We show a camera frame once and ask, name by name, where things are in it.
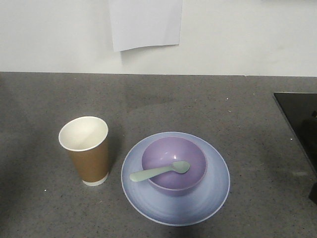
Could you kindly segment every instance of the light blue plate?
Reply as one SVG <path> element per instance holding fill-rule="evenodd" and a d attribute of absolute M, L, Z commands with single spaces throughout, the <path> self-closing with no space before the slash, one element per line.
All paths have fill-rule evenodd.
<path fill-rule="evenodd" d="M 207 157 L 208 169 L 198 187 L 191 193 L 171 197 L 155 190 L 146 181 L 132 182 L 129 175 L 142 170 L 141 158 L 153 141 L 179 136 L 198 145 Z M 222 156 L 204 140 L 182 132 L 163 132 L 137 143 L 126 156 L 121 170 L 123 191 L 131 205 L 150 220 L 168 226 L 189 226 L 215 214 L 224 204 L 230 188 L 228 167 Z"/>

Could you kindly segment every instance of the cup bottom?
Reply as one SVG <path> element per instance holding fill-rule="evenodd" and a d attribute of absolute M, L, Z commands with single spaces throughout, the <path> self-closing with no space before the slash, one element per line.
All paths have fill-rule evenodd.
<path fill-rule="evenodd" d="M 103 177 L 101 180 L 97 181 L 97 182 L 86 182 L 86 181 L 83 181 L 85 185 L 88 185 L 88 186 L 98 186 L 100 184 L 102 184 L 108 177 L 109 173 L 106 174 L 105 177 Z"/>

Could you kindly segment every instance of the paper cup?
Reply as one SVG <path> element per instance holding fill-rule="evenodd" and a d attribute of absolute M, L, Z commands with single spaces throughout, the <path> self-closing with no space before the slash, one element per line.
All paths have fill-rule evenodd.
<path fill-rule="evenodd" d="M 67 123 L 58 139 L 77 169 L 84 184 L 102 184 L 109 173 L 108 126 L 96 117 L 81 117 Z"/>

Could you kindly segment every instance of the white paper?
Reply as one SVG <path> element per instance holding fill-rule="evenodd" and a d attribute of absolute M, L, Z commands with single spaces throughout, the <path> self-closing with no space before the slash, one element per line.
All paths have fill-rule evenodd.
<path fill-rule="evenodd" d="M 114 51 L 178 45 L 183 0 L 109 0 Z"/>

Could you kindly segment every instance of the mint green spoon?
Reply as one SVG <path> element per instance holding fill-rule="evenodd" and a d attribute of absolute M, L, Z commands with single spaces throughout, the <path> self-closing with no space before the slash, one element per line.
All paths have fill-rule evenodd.
<path fill-rule="evenodd" d="M 154 176 L 166 173 L 168 171 L 175 171 L 180 174 L 186 173 L 189 170 L 190 164 L 187 161 L 177 161 L 173 162 L 170 166 L 150 169 L 150 170 L 142 170 L 135 173 L 130 174 L 130 179 L 134 182 L 144 181 L 146 179 L 150 179 Z"/>

